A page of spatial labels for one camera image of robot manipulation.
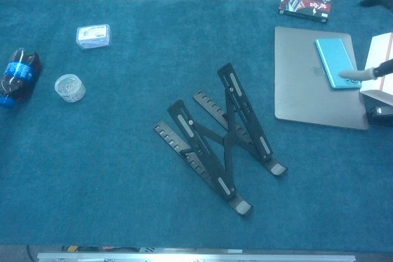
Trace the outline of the black folding laptop stand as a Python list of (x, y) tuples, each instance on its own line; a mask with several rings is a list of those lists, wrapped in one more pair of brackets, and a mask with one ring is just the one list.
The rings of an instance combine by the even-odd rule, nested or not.
[(239, 146), (248, 152), (274, 177), (283, 176), (287, 167), (274, 158), (234, 67), (228, 63), (217, 73), (224, 86), (226, 108), (219, 107), (203, 91), (194, 94), (193, 99), (226, 130), (225, 135), (198, 123), (181, 99), (168, 107), (168, 113), (182, 134), (177, 135), (164, 121), (158, 122), (154, 130), (238, 215), (246, 216), (252, 204), (235, 187), (233, 148)]

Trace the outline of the grey laptop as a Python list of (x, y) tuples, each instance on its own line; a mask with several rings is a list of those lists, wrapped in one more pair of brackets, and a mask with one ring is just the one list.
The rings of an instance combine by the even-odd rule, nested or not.
[(346, 33), (277, 26), (274, 29), (274, 115), (277, 119), (368, 129), (358, 90), (334, 90), (317, 52), (317, 38), (340, 38), (355, 62), (352, 38)]

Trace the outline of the white cardboard box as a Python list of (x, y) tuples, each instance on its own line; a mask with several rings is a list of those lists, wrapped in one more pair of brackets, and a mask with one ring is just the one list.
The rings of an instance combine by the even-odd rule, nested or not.
[[(365, 70), (393, 59), (393, 33), (372, 37)], [(393, 106), (393, 73), (376, 80), (363, 81), (360, 92), (373, 99)]]

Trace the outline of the red black small box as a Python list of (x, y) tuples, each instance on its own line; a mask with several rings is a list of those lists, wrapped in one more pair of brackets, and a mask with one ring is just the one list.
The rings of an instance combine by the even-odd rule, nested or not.
[(278, 14), (327, 23), (331, 0), (280, 0)]

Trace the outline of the light blue smartphone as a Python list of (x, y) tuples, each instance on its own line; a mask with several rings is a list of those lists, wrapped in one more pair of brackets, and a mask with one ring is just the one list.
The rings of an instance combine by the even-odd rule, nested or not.
[(318, 38), (315, 40), (315, 45), (331, 89), (357, 90), (361, 88), (360, 81), (343, 78), (340, 75), (343, 71), (354, 70), (353, 62), (342, 39)]

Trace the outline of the small black device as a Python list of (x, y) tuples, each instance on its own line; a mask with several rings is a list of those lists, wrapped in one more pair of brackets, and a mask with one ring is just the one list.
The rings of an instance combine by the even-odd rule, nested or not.
[(377, 106), (366, 112), (369, 124), (393, 128), (393, 106)]

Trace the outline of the clear plastic card box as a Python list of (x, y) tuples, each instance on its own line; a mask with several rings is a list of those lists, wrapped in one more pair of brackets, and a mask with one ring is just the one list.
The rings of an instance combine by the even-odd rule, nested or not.
[(111, 28), (108, 24), (78, 27), (76, 43), (84, 50), (107, 47), (111, 44)]

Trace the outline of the teal table cloth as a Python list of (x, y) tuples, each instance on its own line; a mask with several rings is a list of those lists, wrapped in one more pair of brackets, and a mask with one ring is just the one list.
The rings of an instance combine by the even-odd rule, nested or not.
[[(356, 60), (393, 31), (393, 13), (334, 0), (322, 24), (277, 0), (0, 0), (0, 71), (23, 47), (43, 70), (27, 100), (0, 107), (0, 244), (393, 252), (393, 128), (368, 131), (274, 117), (274, 29), (348, 33)], [(77, 28), (108, 24), (111, 44), (81, 49)], [(231, 63), (288, 173), (277, 179), (235, 148), (238, 215), (154, 131), (203, 90), (224, 105)], [(86, 88), (64, 101), (56, 80)]]

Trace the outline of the clear round jar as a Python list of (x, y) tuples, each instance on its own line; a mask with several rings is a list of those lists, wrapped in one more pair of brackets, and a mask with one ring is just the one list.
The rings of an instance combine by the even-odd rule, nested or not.
[(86, 88), (81, 79), (74, 74), (60, 76), (54, 85), (55, 91), (66, 102), (77, 102), (86, 94)]

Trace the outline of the cola bottle blue label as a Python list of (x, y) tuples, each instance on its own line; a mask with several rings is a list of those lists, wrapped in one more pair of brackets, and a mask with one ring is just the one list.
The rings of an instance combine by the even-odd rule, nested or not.
[(17, 49), (0, 76), (0, 107), (14, 108), (18, 101), (28, 97), (41, 74), (41, 61), (36, 52)]

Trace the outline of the aluminium profile rail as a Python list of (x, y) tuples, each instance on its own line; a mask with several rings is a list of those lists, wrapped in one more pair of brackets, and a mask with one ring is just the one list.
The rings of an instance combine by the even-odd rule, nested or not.
[(243, 253), (38, 253), (38, 262), (357, 262), (353, 255)]

